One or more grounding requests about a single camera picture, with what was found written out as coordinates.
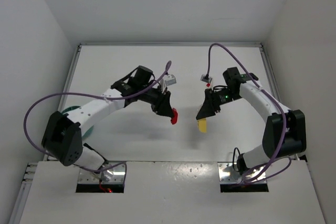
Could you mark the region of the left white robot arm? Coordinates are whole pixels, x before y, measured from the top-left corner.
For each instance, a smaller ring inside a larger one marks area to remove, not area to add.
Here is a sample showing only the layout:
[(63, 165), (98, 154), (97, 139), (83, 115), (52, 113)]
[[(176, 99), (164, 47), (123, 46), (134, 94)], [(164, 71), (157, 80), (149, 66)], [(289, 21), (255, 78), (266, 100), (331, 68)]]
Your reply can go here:
[(85, 144), (83, 137), (113, 112), (142, 101), (150, 104), (156, 115), (170, 118), (172, 124), (177, 123), (178, 113), (171, 107), (171, 93), (167, 89), (176, 84), (175, 76), (167, 72), (157, 80), (153, 76), (152, 70), (138, 66), (85, 105), (67, 113), (54, 112), (41, 142), (43, 148), (64, 166), (75, 165), (94, 173), (106, 170), (107, 160)]

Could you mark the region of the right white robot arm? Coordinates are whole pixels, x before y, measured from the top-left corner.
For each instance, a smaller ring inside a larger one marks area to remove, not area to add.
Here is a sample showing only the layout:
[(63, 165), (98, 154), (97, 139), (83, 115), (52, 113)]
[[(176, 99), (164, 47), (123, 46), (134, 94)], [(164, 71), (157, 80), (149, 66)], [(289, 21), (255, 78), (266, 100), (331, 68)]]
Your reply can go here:
[(301, 110), (292, 110), (265, 91), (253, 73), (241, 74), (236, 67), (223, 72), (226, 82), (219, 90), (205, 89), (205, 100), (196, 120), (215, 116), (221, 105), (245, 99), (265, 122), (262, 142), (238, 156), (236, 167), (242, 175), (270, 160), (302, 153), (307, 148), (306, 120)]

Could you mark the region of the red curved lego brick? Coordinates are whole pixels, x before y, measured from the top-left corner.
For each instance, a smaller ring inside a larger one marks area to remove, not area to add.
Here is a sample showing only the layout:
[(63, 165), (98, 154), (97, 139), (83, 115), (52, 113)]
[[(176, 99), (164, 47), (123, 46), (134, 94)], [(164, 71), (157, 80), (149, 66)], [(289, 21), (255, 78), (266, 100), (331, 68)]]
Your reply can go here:
[(178, 112), (177, 109), (171, 108), (169, 112), (170, 122), (172, 125), (175, 125), (178, 121)]

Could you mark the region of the yellow long lego brick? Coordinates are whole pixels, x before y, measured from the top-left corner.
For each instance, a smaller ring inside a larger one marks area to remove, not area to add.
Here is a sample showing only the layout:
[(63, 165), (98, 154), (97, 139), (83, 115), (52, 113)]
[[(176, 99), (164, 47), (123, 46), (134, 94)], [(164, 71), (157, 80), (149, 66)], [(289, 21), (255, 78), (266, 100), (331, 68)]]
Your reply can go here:
[(206, 118), (198, 120), (197, 121), (197, 126), (198, 126), (198, 130), (201, 133), (206, 133), (207, 132), (207, 120), (206, 120)]

